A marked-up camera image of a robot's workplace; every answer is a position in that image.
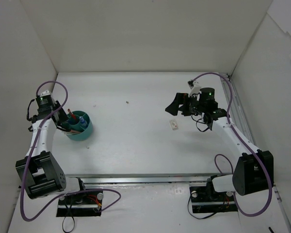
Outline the white boxed eraser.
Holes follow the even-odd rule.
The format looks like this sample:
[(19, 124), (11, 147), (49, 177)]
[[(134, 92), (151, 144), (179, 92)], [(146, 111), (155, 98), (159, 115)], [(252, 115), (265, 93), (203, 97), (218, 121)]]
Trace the white boxed eraser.
[(178, 124), (175, 119), (170, 120), (169, 123), (173, 131), (178, 130)]

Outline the red ballpoint pen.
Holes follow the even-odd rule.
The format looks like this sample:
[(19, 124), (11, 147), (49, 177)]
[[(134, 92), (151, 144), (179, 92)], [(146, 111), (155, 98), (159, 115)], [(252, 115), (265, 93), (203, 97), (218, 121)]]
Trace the red ballpoint pen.
[(78, 118), (73, 114), (73, 112), (72, 112), (70, 109), (68, 109), (67, 111), (68, 111), (68, 113), (70, 114), (70, 117), (71, 117), (75, 122), (77, 122), (77, 121), (78, 121)]

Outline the clear blue-cap glue bottle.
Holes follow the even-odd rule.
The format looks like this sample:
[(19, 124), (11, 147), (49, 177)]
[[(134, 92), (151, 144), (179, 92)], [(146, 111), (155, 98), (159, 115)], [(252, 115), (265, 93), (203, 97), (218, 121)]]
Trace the clear blue-cap glue bottle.
[(79, 123), (83, 128), (87, 127), (87, 121), (82, 116), (79, 117)]

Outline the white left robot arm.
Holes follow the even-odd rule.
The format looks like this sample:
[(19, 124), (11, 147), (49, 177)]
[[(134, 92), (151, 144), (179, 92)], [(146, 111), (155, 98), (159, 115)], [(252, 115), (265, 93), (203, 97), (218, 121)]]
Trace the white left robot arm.
[(20, 179), (23, 179), (28, 156), (32, 153), (24, 189), (30, 199), (67, 192), (75, 203), (83, 203), (87, 199), (83, 182), (80, 178), (67, 178), (51, 153), (54, 134), (68, 119), (67, 114), (60, 109), (40, 126), (46, 116), (60, 107), (60, 103), (46, 91), (37, 96), (35, 101), (38, 105), (38, 114), (27, 117), (27, 120), (32, 123), (29, 127), (29, 131), (32, 132), (31, 145), (25, 158), (16, 162), (17, 173)]

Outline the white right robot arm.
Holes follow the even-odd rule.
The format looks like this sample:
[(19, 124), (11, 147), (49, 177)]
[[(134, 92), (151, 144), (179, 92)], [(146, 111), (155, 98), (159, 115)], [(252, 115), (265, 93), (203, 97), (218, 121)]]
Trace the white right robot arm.
[(228, 117), (225, 109), (219, 108), (213, 88), (205, 87), (199, 93), (177, 93), (166, 112), (177, 116), (201, 116), (209, 130), (222, 138), (236, 159), (231, 175), (213, 178), (205, 187), (206, 197), (216, 200), (222, 192), (236, 192), (241, 196), (263, 190), (274, 185), (274, 158), (269, 151), (262, 151), (252, 144)]

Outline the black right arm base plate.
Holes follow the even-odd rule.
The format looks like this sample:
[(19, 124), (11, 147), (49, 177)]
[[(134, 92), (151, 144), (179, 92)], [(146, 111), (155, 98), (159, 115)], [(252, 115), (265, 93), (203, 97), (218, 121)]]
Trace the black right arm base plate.
[(193, 214), (202, 215), (238, 211), (232, 194), (215, 192), (209, 185), (190, 186), (189, 207)]

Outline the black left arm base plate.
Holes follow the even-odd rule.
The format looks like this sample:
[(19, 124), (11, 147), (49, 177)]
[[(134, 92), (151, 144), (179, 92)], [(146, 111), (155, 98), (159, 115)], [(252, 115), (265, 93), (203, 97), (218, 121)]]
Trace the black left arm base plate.
[(56, 217), (101, 216), (103, 191), (75, 194), (59, 198)]

